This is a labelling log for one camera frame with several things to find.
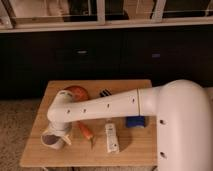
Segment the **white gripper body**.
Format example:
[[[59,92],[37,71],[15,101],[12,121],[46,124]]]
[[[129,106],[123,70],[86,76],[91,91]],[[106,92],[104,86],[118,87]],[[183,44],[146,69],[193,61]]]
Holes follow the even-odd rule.
[[[50,122],[44,131],[46,135],[55,135],[58,137],[64,137],[69,134],[72,126],[70,123],[57,123]]]

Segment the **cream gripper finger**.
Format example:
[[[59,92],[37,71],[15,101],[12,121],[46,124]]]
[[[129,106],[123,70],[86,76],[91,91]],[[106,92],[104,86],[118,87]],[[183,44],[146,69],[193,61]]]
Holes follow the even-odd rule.
[[[62,137],[62,139],[68,144],[68,145],[72,145],[71,139],[69,138],[69,134],[64,135]]]

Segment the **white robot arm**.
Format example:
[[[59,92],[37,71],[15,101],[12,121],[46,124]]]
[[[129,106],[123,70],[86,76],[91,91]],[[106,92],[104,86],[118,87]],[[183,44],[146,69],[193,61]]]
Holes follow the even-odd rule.
[[[213,104],[189,80],[76,102],[67,90],[50,105],[48,130],[64,136],[71,122],[126,116],[157,118],[158,171],[213,171]]]

